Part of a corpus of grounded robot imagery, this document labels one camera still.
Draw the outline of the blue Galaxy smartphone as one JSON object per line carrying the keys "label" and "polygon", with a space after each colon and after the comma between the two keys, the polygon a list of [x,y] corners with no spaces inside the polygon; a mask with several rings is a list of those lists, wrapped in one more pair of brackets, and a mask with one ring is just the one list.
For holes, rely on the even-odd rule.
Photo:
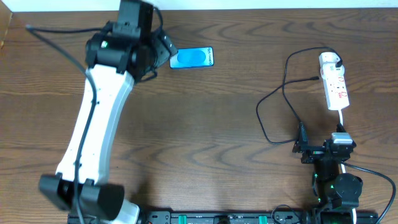
{"label": "blue Galaxy smartphone", "polygon": [[179,49],[170,58],[171,69],[212,67],[214,65],[213,47],[195,47]]}

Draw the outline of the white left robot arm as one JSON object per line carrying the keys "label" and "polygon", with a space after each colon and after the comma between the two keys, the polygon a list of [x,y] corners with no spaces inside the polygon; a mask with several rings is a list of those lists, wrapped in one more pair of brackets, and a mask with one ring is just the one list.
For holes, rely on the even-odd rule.
{"label": "white left robot arm", "polygon": [[109,162],[123,106],[138,83],[177,53],[163,28],[153,29],[158,8],[145,1],[122,0],[118,19],[93,29],[86,43],[85,90],[72,138],[53,175],[39,189],[56,207],[80,223],[142,223],[138,205],[125,198],[122,185],[110,184]]}

